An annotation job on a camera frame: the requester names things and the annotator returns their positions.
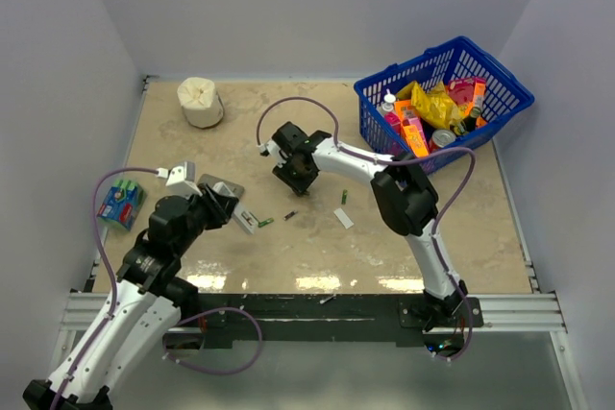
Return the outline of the white remote control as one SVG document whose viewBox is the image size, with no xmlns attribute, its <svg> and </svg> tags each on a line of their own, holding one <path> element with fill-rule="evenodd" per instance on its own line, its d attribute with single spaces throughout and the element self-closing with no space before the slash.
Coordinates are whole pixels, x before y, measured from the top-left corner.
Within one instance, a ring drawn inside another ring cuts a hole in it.
<svg viewBox="0 0 615 410">
<path fill-rule="evenodd" d="M 256 216 L 240 201 L 240 199 L 239 204 L 234 211 L 233 220 L 244 232 L 249 235 L 253 235 L 258 228 L 258 220 Z"/>
</svg>

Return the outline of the white battery cover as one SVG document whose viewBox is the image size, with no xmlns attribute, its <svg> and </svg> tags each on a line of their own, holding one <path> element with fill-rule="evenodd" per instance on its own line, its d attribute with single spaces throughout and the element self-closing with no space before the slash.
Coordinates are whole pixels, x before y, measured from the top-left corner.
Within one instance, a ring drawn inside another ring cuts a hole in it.
<svg viewBox="0 0 615 410">
<path fill-rule="evenodd" d="M 344 229 L 350 229 L 354 225 L 354 222 L 352 221 L 352 219 L 348 216 L 348 214 L 342 208 L 337 208 L 333 212 L 333 214 L 337 218 L 337 220 L 340 222 L 340 224 L 344 227 Z"/>
</svg>

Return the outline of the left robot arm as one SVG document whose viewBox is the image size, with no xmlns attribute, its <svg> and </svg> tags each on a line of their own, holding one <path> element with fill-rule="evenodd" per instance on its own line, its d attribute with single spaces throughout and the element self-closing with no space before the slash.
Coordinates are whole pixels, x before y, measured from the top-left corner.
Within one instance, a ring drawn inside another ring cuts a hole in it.
<svg viewBox="0 0 615 410">
<path fill-rule="evenodd" d="M 222 181 L 189 197 L 166 196 L 136 238 L 109 294 L 78 345 L 46 379 L 31 381 L 31 409 L 110 409 L 111 396 L 174 323 L 199 314 L 194 285 L 177 276 L 181 258 L 206 230 L 220 229 L 239 199 Z"/>
</svg>

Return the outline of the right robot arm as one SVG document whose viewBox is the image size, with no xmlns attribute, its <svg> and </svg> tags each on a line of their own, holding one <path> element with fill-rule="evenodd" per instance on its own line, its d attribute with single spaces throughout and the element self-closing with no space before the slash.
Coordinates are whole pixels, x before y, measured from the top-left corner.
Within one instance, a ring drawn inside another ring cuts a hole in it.
<svg viewBox="0 0 615 410">
<path fill-rule="evenodd" d="M 450 326 L 461 316 L 467 288 L 438 230 L 438 194 L 412 154 L 369 154 L 330 133 L 308 135 L 291 122 L 258 149 L 275 160 L 273 174 L 298 196 L 306 195 L 322 172 L 368 185 L 383 222 L 405 239 L 421 271 L 424 301 L 414 315 L 423 329 Z"/>
</svg>

